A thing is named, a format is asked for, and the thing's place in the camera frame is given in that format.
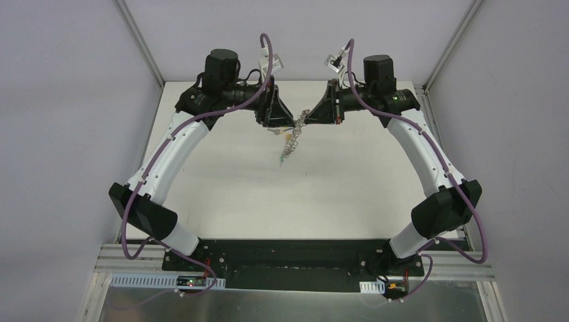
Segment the large metal keyring with rings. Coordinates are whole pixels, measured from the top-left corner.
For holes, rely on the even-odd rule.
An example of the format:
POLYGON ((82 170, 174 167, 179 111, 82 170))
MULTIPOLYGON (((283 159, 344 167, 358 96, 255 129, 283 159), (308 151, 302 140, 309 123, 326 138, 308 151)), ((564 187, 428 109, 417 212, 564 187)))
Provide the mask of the large metal keyring with rings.
POLYGON ((302 110, 301 114, 295 120, 295 126, 291 133, 287 135, 285 145, 282 149, 281 155, 286 158, 289 158, 291 154, 296 150, 298 145, 298 138, 302 133, 302 128, 305 126, 305 119, 307 118, 308 114, 310 113, 309 109, 302 110))

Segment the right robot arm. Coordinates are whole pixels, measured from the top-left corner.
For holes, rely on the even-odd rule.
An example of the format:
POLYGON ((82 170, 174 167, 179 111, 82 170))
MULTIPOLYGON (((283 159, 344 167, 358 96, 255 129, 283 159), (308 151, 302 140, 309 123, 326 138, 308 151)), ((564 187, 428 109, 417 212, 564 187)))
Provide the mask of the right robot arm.
POLYGON ((358 83, 344 64, 344 53, 329 56, 326 67, 338 74, 328 81, 325 94, 308 114, 307 124, 341 124, 349 111, 368 110, 377 116, 401 145, 415 169, 425 200, 411 211, 411 222, 391 238, 380 261, 391 275, 406 269, 408 260, 442 234, 471 219, 480 225, 475 211, 482 189, 467 180, 433 139, 413 91, 398 89, 393 59, 388 55, 364 59, 364 82, 358 83))

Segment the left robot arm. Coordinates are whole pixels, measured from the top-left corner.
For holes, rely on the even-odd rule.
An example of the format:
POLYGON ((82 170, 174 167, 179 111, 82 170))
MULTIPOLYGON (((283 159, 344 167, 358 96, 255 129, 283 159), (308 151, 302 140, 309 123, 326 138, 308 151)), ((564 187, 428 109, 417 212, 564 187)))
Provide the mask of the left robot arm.
POLYGON ((188 271, 197 271, 205 254, 200 238, 164 207, 174 179, 197 144, 213 129, 223 111, 239 107, 255 113, 264 127, 294 124, 289 110, 278 97, 273 73, 282 70, 278 54, 261 49, 257 72, 260 81, 251 85, 240 79, 240 61, 232 50, 214 49, 195 84, 184 91, 174 107, 166 132, 140 169, 125 183, 113 183, 109 196, 123 223, 146 233, 180 252, 178 260, 188 271))

